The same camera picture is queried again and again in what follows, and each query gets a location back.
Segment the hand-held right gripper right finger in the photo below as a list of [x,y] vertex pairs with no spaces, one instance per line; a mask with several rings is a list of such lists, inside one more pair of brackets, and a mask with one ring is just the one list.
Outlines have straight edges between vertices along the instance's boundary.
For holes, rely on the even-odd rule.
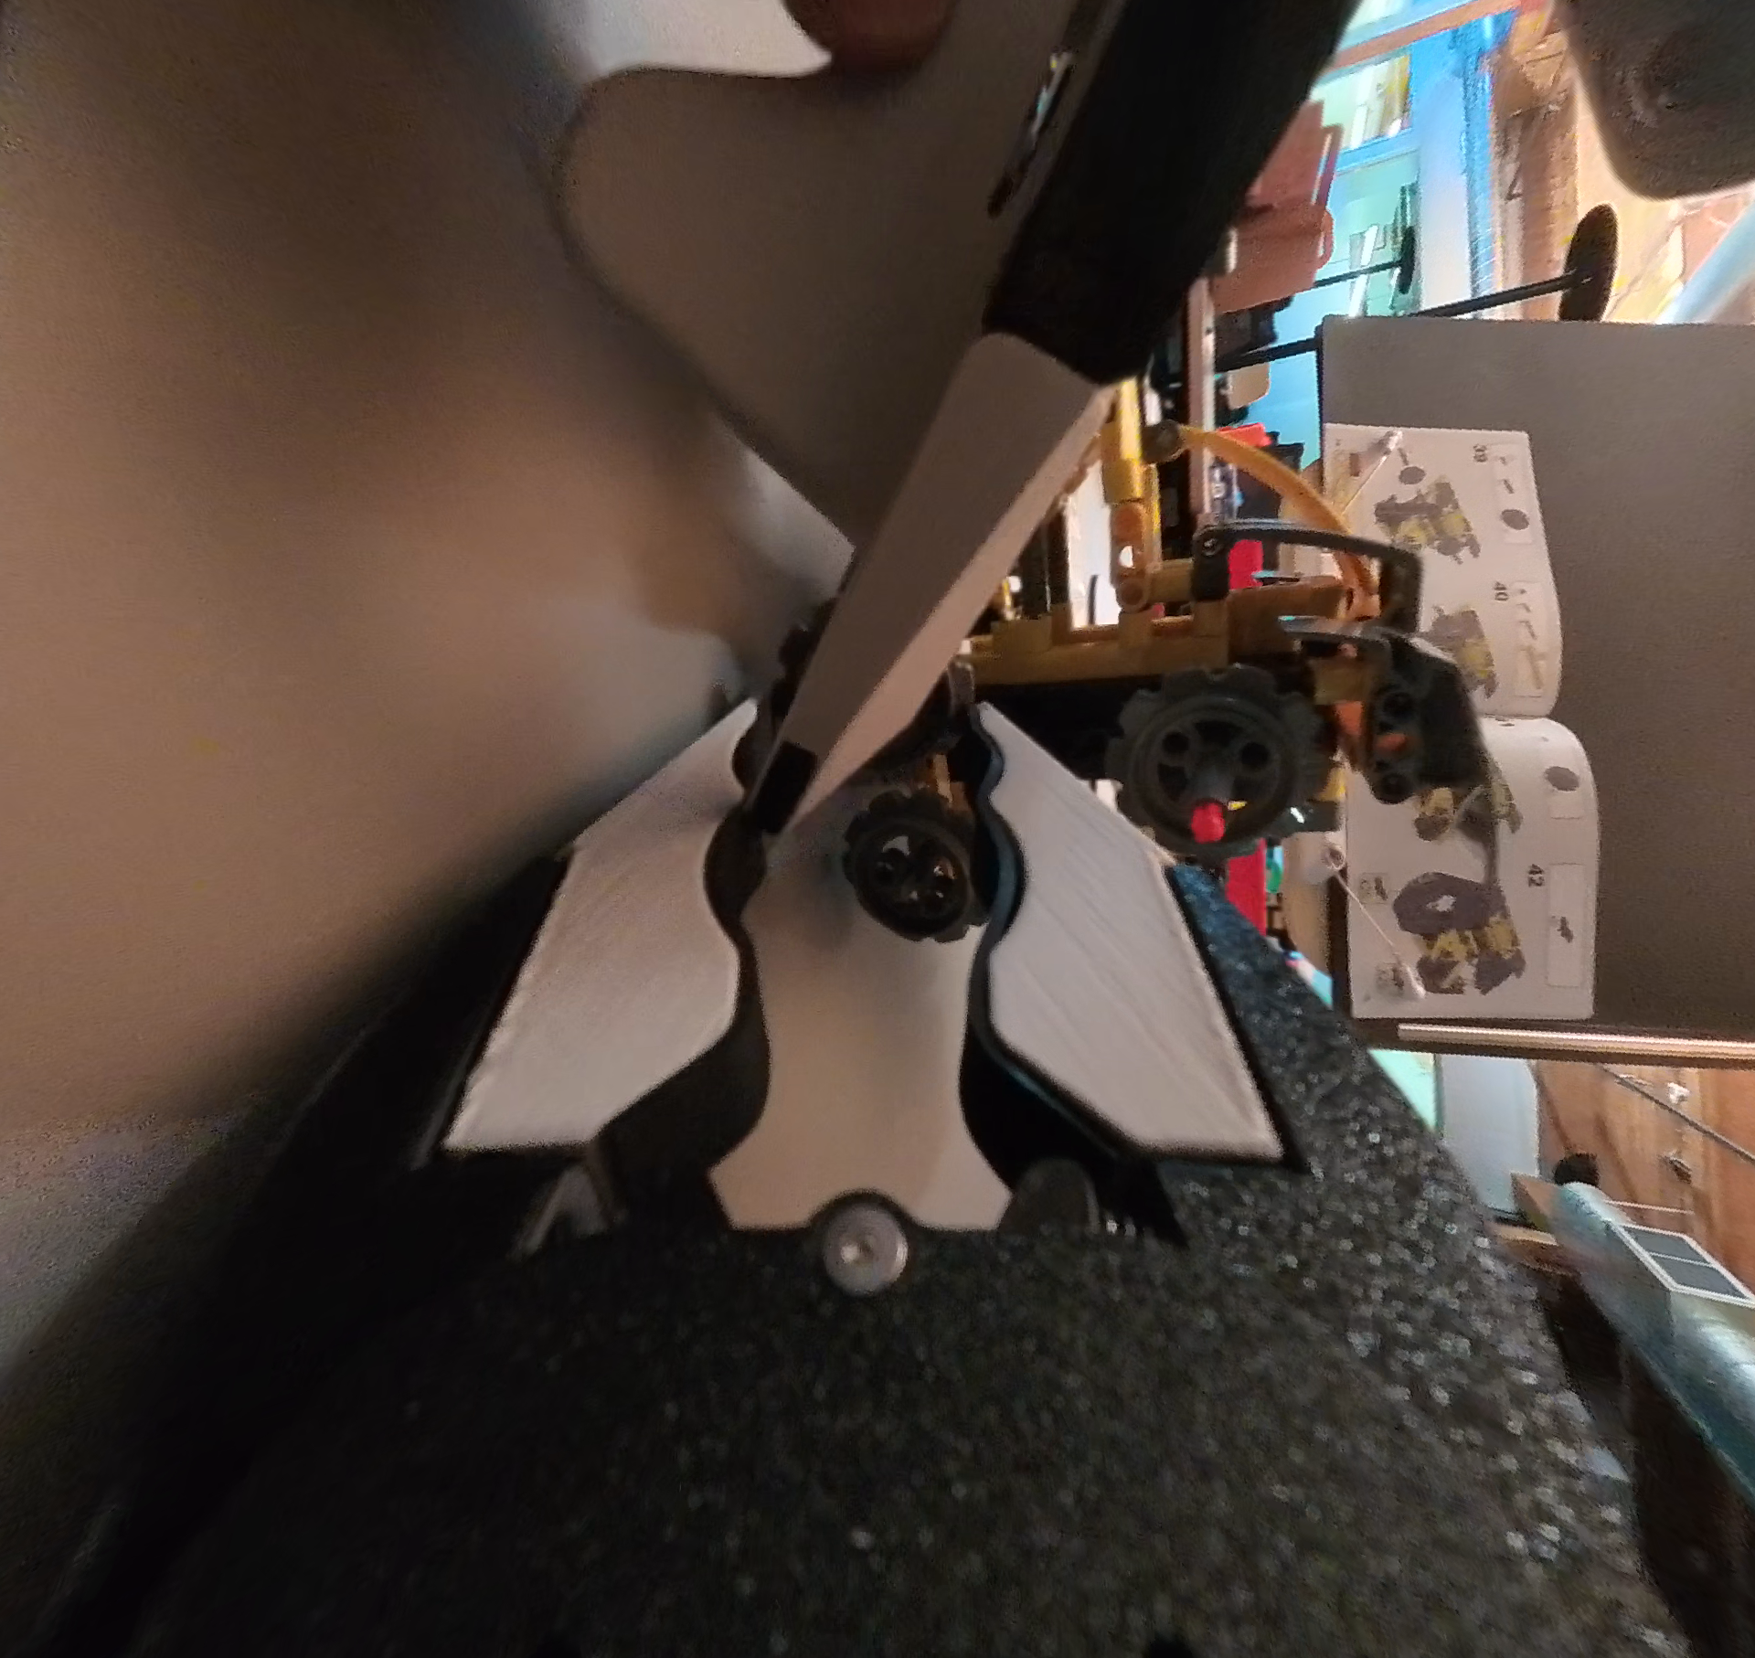
[[1181,1241],[1185,1182],[1304,1175],[1174,860],[997,705],[973,736],[993,895],[960,1109],[1011,1208]]

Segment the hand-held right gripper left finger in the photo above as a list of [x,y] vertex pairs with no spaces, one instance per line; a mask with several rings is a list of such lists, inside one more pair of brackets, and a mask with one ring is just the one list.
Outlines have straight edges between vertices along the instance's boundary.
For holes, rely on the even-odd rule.
[[452,1156],[585,1149],[626,1208],[688,1200],[766,1105],[744,924],[766,837],[737,703],[578,835],[443,1136]]

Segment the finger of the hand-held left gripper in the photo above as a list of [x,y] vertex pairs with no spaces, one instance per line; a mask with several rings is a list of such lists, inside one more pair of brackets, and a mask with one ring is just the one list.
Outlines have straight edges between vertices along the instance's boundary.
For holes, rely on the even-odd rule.
[[629,67],[585,91],[562,158],[583,264],[854,546],[750,787],[766,833],[909,727],[1103,418],[1101,380],[986,308],[1114,21],[1115,0],[960,0],[889,80]]

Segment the yellow toy brick vehicle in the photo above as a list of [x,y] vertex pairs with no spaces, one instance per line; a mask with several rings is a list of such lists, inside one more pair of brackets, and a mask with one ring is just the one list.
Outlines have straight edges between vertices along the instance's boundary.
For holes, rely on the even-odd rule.
[[1388,807],[1488,793],[1421,555],[1273,451],[1147,414],[1123,380],[964,645],[977,701],[1209,866],[1315,827],[1346,771]]

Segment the white instruction poster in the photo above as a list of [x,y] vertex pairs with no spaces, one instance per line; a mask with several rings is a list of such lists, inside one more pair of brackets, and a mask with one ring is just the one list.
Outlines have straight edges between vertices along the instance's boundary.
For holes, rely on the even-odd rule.
[[1580,738],[1554,718],[1563,617],[1518,431],[1326,427],[1348,528],[1415,551],[1419,635],[1476,716],[1488,784],[1406,800],[1348,776],[1346,1008],[1381,1023],[1583,1021],[1596,1001],[1602,824]]

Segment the grey poster display board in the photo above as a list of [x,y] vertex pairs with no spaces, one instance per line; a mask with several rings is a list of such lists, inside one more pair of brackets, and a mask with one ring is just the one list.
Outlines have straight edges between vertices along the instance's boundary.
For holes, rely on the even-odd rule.
[[1604,1032],[1752,1043],[1753,330],[1333,317],[1333,423],[1523,433],[1600,811]]

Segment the metal ceiling duct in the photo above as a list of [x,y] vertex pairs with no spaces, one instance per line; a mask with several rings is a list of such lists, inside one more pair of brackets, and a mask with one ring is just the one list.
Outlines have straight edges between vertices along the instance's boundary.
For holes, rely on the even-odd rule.
[[1596,1308],[1702,1420],[1753,1423],[1753,1294],[1691,1235],[1635,1222],[1596,1186],[1558,1188],[1551,1230]]

